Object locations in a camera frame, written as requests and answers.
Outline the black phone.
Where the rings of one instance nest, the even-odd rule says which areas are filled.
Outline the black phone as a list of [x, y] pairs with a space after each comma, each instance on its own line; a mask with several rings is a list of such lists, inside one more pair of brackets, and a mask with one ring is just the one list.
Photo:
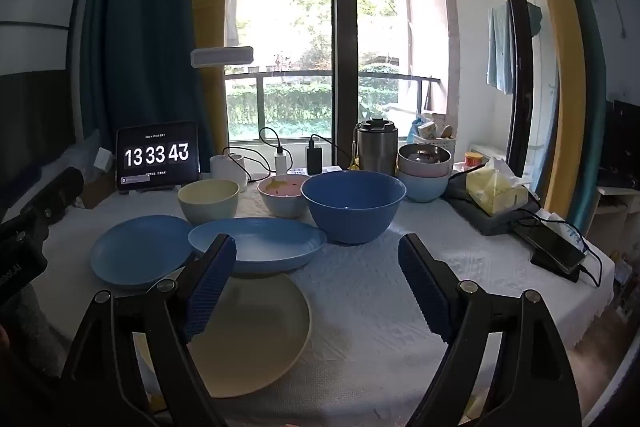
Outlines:
[[573, 273], [585, 260], [585, 254], [578, 247], [539, 221], [530, 225], [518, 223], [512, 231], [564, 274]]

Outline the white lamp base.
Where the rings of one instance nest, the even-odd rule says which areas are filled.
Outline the white lamp base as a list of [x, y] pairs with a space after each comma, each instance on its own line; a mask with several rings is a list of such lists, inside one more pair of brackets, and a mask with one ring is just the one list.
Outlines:
[[233, 181], [244, 192], [248, 184], [248, 173], [244, 157], [238, 153], [226, 152], [209, 158], [209, 172], [212, 179]]

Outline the cardboard box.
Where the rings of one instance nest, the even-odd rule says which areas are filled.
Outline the cardboard box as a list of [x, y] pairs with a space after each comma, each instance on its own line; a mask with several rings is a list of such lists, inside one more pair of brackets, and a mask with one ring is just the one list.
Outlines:
[[80, 195], [82, 207], [85, 209], [96, 208], [107, 197], [116, 191], [115, 175], [112, 172], [102, 173], [95, 180], [84, 185]]

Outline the pale green bowl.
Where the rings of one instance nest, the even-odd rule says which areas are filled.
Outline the pale green bowl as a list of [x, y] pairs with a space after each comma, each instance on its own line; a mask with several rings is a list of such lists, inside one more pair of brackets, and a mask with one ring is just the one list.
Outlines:
[[234, 181], [205, 179], [181, 187], [177, 198], [191, 225], [232, 219], [238, 209], [240, 186]]

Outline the hanging light blue towel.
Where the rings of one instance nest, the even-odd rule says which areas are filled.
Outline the hanging light blue towel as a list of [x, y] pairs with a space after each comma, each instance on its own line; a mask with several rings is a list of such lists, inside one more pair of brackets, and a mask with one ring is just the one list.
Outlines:
[[514, 37], [508, 2], [488, 12], [488, 29], [487, 83], [511, 95], [514, 93]]

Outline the steel tumbler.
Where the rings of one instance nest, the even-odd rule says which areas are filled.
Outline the steel tumbler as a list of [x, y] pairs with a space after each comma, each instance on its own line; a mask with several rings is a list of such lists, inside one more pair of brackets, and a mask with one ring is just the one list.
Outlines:
[[398, 129], [393, 121], [372, 118], [356, 130], [356, 156], [361, 170], [393, 176], [397, 167]]

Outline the small white box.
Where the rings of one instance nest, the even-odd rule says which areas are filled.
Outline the small white box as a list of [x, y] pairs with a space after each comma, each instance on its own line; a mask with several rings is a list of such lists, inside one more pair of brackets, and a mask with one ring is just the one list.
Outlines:
[[102, 171], [110, 172], [114, 162], [114, 155], [110, 150], [100, 147], [96, 152], [96, 157], [93, 161], [93, 167]]

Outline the dark grey tray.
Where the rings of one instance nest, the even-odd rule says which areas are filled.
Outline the dark grey tray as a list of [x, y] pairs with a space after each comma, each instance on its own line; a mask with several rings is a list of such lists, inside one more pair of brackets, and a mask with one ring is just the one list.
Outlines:
[[472, 197], [465, 191], [466, 172], [457, 172], [450, 176], [442, 199], [456, 210], [456, 213], [480, 234], [496, 236], [511, 231], [518, 222], [532, 220], [533, 214], [540, 208], [536, 197], [528, 193], [526, 204], [518, 209], [508, 210], [489, 216], [480, 208]]

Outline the white lamp head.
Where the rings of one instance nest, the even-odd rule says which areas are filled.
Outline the white lamp head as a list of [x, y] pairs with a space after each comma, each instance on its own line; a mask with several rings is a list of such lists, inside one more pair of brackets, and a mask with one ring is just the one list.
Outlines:
[[190, 61], [195, 69], [248, 65], [254, 61], [254, 48], [252, 46], [197, 48], [191, 52]]

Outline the tablet showing clock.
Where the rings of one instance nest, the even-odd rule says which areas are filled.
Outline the tablet showing clock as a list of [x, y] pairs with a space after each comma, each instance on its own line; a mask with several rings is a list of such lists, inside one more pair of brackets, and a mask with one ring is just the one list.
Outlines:
[[115, 162], [119, 192], [171, 188], [198, 181], [198, 127], [193, 121], [177, 121], [119, 129]]

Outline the deep blue plate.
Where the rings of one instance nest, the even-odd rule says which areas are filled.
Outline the deep blue plate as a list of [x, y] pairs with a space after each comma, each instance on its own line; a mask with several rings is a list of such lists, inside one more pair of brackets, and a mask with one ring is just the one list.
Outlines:
[[233, 274], [271, 275], [290, 272], [311, 262], [326, 245], [326, 233], [307, 223], [277, 218], [221, 219], [198, 225], [188, 235], [200, 254], [219, 234], [235, 241]]

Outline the white charger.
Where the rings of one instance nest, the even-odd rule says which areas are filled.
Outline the white charger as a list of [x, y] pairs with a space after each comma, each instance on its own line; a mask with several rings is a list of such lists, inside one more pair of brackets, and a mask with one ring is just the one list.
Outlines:
[[282, 174], [286, 173], [286, 162], [288, 161], [288, 156], [284, 153], [284, 148], [282, 145], [276, 146], [276, 153], [274, 154], [274, 171], [277, 176], [282, 176]]

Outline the white tablecloth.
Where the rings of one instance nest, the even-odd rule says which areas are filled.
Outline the white tablecloth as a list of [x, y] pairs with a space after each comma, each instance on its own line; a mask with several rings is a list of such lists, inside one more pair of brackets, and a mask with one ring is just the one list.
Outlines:
[[[96, 208], [72, 207], [44, 243], [49, 261], [36, 278], [37, 299], [59, 333], [73, 338], [91, 297], [107, 287], [90, 265], [91, 248], [129, 219], [183, 217], [177, 192], [112, 194]], [[567, 348], [574, 347], [613, 298], [614, 263], [589, 245], [579, 282], [530, 262], [529, 245], [503, 234], [483, 236], [441, 198], [403, 200], [392, 223], [361, 245], [328, 241], [291, 280], [306, 297], [311, 332], [302, 356], [275, 383], [228, 399], [213, 399], [221, 414], [247, 424], [301, 426], [402, 425], [433, 378], [446, 343], [428, 328], [398, 265], [402, 236], [416, 233], [435, 259], [460, 280], [488, 293], [544, 298]]]

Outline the black charger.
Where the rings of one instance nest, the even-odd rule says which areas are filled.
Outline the black charger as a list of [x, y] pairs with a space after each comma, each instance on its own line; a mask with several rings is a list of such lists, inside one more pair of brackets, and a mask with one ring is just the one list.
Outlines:
[[315, 176], [322, 173], [322, 148], [316, 145], [314, 137], [311, 136], [306, 147], [306, 170], [308, 176]]

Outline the light blue bowl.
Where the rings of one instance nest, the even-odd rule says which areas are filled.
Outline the light blue bowl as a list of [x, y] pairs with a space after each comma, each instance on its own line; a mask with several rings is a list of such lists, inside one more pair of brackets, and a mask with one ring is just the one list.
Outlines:
[[413, 202], [431, 202], [438, 199], [444, 194], [449, 181], [449, 176], [423, 178], [423, 176], [411, 176], [402, 171], [398, 171], [397, 178], [405, 184], [406, 197]]

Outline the cream plate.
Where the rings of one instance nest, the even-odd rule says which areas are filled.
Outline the cream plate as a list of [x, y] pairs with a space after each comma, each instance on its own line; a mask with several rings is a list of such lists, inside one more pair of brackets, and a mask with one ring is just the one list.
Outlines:
[[188, 349], [209, 395], [231, 399], [264, 389], [292, 369], [310, 332], [308, 300], [287, 275], [231, 277]]

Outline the pink strawberry bowl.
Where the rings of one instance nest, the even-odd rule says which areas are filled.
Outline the pink strawberry bowl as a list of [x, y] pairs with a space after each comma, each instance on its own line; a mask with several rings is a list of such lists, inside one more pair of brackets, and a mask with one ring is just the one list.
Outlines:
[[304, 174], [277, 174], [260, 181], [257, 190], [274, 217], [298, 219], [307, 210], [307, 202], [300, 189], [307, 179]]

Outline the teal curtain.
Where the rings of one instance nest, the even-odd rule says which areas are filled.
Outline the teal curtain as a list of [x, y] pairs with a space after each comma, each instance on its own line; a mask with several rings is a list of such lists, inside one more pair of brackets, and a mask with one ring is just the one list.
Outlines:
[[119, 129], [193, 121], [201, 158], [212, 156], [192, 0], [85, 0], [78, 12], [82, 137], [114, 150]]

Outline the large blue bowl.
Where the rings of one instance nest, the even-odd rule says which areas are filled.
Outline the large blue bowl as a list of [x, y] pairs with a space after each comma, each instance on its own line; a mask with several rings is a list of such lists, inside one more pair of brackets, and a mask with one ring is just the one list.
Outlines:
[[317, 227], [332, 243], [372, 242], [392, 223], [407, 189], [385, 173], [341, 170], [317, 174], [300, 187]]

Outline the pink bowl with steel bowl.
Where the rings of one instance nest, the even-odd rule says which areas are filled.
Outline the pink bowl with steel bowl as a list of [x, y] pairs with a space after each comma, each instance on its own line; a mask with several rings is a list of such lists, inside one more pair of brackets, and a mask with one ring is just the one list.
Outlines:
[[452, 171], [452, 156], [433, 144], [406, 144], [398, 150], [399, 170], [409, 176], [441, 178]]

